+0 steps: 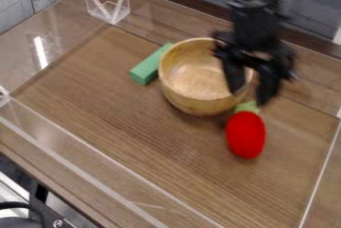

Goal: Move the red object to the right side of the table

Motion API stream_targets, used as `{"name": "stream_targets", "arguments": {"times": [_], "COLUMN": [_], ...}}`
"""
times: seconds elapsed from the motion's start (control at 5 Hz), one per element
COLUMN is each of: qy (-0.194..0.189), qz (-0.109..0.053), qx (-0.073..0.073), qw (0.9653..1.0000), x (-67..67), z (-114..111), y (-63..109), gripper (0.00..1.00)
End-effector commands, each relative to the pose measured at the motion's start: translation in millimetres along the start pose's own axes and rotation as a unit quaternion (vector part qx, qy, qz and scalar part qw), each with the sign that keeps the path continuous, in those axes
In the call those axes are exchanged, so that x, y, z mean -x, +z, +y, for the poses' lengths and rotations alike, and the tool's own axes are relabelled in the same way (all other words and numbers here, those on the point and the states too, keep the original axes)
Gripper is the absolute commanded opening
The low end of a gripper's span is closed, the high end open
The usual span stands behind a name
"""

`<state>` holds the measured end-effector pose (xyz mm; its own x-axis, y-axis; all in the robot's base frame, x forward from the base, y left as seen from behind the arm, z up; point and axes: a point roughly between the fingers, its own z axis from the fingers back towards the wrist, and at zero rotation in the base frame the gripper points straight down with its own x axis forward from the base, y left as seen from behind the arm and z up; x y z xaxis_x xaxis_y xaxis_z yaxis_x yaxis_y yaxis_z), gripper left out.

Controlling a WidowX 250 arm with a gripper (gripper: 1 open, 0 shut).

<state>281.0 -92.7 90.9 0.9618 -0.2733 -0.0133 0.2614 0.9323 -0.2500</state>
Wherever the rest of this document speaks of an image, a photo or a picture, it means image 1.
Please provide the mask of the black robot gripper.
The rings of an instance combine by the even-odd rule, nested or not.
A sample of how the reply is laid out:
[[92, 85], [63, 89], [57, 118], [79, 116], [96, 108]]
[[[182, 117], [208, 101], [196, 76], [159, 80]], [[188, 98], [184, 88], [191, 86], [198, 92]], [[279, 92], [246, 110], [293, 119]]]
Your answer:
[[231, 0], [232, 30], [214, 31], [214, 56], [222, 61], [228, 90], [243, 87], [245, 69], [258, 73], [257, 104], [277, 96], [282, 80], [294, 78], [294, 51], [278, 39], [278, 0]]

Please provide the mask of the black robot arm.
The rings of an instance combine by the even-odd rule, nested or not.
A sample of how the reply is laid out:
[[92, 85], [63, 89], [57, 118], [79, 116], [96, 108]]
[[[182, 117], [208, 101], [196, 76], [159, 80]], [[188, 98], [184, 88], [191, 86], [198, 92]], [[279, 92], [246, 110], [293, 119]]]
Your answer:
[[246, 82], [245, 70], [258, 75], [257, 105], [278, 95], [283, 81], [294, 79], [295, 52], [278, 38], [279, 0], [230, 0], [232, 31], [214, 31], [212, 55], [220, 60], [227, 88], [238, 93]]

